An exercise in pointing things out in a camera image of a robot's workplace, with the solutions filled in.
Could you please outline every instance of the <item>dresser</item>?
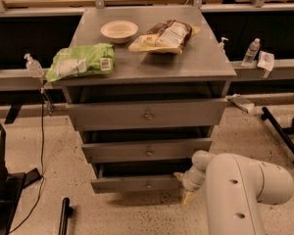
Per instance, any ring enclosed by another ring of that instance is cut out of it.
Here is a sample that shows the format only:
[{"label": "dresser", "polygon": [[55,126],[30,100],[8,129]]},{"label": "dresser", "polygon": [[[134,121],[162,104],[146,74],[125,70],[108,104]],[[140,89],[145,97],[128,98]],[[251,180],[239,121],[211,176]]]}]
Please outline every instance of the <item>dresser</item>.
[{"label": "dresser", "polygon": [[173,174],[191,167],[195,151],[210,149],[235,71],[199,9],[190,6],[86,9],[71,46],[109,43],[100,28],[117,20],[138,25],[133,39],[165,20],[201,30],[181,55],[115,45],[111,75],[56,82],[94,170],[90,183],[95,193],[177,189]]}]

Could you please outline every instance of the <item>beige floor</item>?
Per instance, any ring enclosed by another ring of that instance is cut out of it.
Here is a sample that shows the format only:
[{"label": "beige floor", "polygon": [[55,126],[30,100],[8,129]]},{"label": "beige floor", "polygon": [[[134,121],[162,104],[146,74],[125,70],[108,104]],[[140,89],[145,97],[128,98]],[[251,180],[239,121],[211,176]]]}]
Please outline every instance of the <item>beige floor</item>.
[{"label": "beige floor", "polygon": [[[251,114],[229,106],[213,133],[211,153],[235,153],[287,168],[294,177],[293,155],[268,121],[266,105],[282,126],[294,116],[292,96],[273,100],[250,98]],[[23,110],[7,132],[6,162],[10,172],[40,169],[41,119],[38,110]],[[13,234],[58,234],[64,197],[71,199],[73,216],[68,235],[208,235],[204,188],[194,202],[183,207],[178,191],[96,195],[89,181],[94,173],[80,149],[81,141],[65,111],[44,118],[45,183],[41,200],[30,218]],[[14,219],[17,226],[33,206],[39,183],[24,189]],[[281,206],[259,204],[268,235],[294,235],[294,196]]]}]

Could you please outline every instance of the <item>chip bag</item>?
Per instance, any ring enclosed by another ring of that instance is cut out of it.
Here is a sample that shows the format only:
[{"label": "chip bag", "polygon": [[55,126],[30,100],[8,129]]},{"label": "chip bag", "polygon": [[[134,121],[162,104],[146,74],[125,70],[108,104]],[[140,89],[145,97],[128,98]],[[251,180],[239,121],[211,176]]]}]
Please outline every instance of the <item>chip bag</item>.
[{"label": "chip bag", "polygon": [[48,82],[92,74],[110,74],[115,66],[115,51],[111,44],[75,46],[61,49],[46,73]]},{"label": "chip bag", "polygon": [[189,38],[199,32],[199,27],[176,20],[157,23],[140,35],[128,47],[131,52],[181,54]]}]

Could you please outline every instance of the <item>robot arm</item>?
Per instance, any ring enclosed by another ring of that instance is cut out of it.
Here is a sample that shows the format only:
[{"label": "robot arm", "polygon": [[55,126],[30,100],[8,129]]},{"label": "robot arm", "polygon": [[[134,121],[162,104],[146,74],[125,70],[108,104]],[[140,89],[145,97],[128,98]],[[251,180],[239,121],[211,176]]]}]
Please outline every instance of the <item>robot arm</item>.
[{"label": "robot arm", "polygon": [[283,204],[294,192],[292,176],[275,164],[204,151],[196,152],[192,161],[193,167],[184,173],[182,184],[186,191],[197,190],[206,169],[210,235],[266,235],[258,203]]}]

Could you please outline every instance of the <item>bowl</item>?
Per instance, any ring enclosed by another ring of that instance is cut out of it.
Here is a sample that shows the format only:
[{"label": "bowl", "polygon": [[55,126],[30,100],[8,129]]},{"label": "bowl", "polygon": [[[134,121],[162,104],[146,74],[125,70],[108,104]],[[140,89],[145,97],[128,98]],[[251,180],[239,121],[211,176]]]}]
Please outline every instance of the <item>bowl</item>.
[{"label": "bowl", "polygon": [[138,30],[135,23],[128,21],[113,21],[101,27],[101,33],[113,43],[126,43]]}]

